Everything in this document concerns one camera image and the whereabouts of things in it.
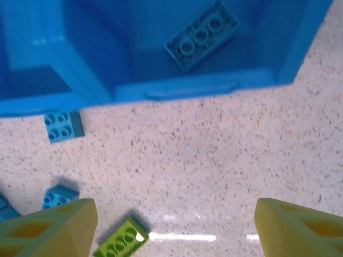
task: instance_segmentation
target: blue lego brick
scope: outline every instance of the blue lego brick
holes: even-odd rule
[[[44,117],[51,143],[85,135],[79,112],[49,114]]]
[[[12,206],[7,206],[0,210],[0,222],[18,217],[21,217],[21,215]]]
[[[42,210],[79,199],[80,193],[64,186],[54,186],[48,189],[44,196]]]
[[[0,196],[0,210],[7,206],[7,201]]]
[[[187,72],[231,39],[239,26],[229,8],[218,0],[173,36],[165,47]]]

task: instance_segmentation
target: blue duplo brick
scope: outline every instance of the blue duplo brick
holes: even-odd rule
[[[85,135],[79,112],[49,114],[44,117],[44,122],[51,143]]]
[[[64,203],[79,199],[80,193],[64,186],[54,186],[48,189],[44,196],[42,209],[49,209]]]
[[[219,0],[165,44],[183,71],[189,71],[234,36],[240,23]]]
[[[7,206],[0,210],[0,222],[18,217],[21,217],[21,215],[12,206]]]

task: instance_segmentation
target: blue plastic container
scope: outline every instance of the blue plastic container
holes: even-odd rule
[[[0,117],[293,82],[332,0],[224,0],[240,27],[185,73],[165,43],[214,0],[0,0]]]

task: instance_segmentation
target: lego stud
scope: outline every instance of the lego stud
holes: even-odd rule
[[[114,249],[115,249],[117,252],[122,252],[122,251],[124,251],[124,249],[125,249],[125,245],[124,245],[123,242],[118,241],[118,242],[116,242],[116,244],[115,244],[115,246],[114,246]]]
[[[208,40],[208,31],[204,28],[200,28],[194,33],[194,40],[198,46],[202,47],[207,43]]]
[[[223,29],[223,20],[219,16],[214,16],[208,22],[208,28],[213,35],[218,34]]]
[[[58,198],[56,205],[62,205],[64,203],[66,203],[66,200],[63,197],[60,197],[60,198]]]
[[[67,114],[59,114],[57,116],[57,120],[59,122],[66,122],[67,119],[68,119],[68,115]]]
[[[58,131],[57,130],[52,130],[50,133],[49,133],[49,139],[50,140],[54,140],[56,138],[58,138]]]
[[[53,115],[48,115],[44,117],[45,125],[50,126],[55,123],[55,117]]]
[[[62,135],[63,137],[68,137],[68,136],[70,136],[70,134],[71,134],[71,129],[70,129],[69,126],[65,126],[65,127],[61,130],[61,135]]]
[[[114,245],[113,244],[110,244],[108,247],[107,247],[107,252],[106,252],[106,257],[116,257],[117,254],[115,252],[115,249],[114,249]]]
[[[194,43],[190,40],[185,40],[180,45],[180,51],[184,56],[191,56],[194,53]]]
[[[126,232],[124,235],[124,241],[127,244],[132,243],[135,240],[135,236],[131,232]]]
[[[44,203],[49,204],[54,200],[54,195],[51,193],[47,193],[44,197]]]

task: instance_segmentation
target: speckled floor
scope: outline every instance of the speckled floor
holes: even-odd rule
[[[42,117],[0,120],[0,191],[22,214],[57,183],[94,198],[92,249],[125,217],[135,256],[263,256],[260,197],[343,215],[343,3],[285,88],[83,110],[86,137],[50,145]]]

